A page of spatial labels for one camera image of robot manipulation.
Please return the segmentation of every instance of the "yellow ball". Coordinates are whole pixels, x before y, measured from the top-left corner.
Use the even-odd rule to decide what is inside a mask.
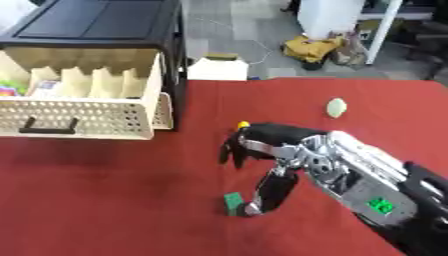
[[[241,129],[244,127],[249,127],[249,126],[250,126],[249,122],[246,122],[246,121],[241,121],[238,123],[238,129]]]

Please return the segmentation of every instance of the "perforated panel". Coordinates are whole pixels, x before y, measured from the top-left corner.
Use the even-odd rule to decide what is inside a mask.
[[[157,110],[152,122],[154,129],[170,130],[173,129],[173,108],[171,97],[168,93],[161,93]]]
[[[152,134],[140,104],[0,101],[0,132],[18,132],[30,117],[36,118],[33,128],[48,129],[66,129],[77,118],[77,135]]]

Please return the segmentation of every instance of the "drawer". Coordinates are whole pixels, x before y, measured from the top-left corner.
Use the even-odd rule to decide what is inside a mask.
[[[0,97],[0,136],[149,140],[155,129],[173,128],[164,63],[151,49],[4,49],[1,79],[28,84],[28,93]],[[33,92],[54,75],[60,93]]]

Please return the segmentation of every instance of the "drawer handle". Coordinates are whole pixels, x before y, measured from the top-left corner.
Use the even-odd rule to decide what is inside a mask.
[[[70,124],[67,129],[58,129],[58,128],[33,128],[32,126],[36,123],[35,117],[30,117],[25,123],[23,128],[19,129],[19,133],[40,133],[40,134],[67,134],[72,135],[75,134],[75,128],[78,124],[79,119],[72,118]]]

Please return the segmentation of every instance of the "white cabinet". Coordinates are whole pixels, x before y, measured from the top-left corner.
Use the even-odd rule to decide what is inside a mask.
[[[330,32],[352,31],[364,0],[302,0],[298,20],[307,36],[314,40]]]

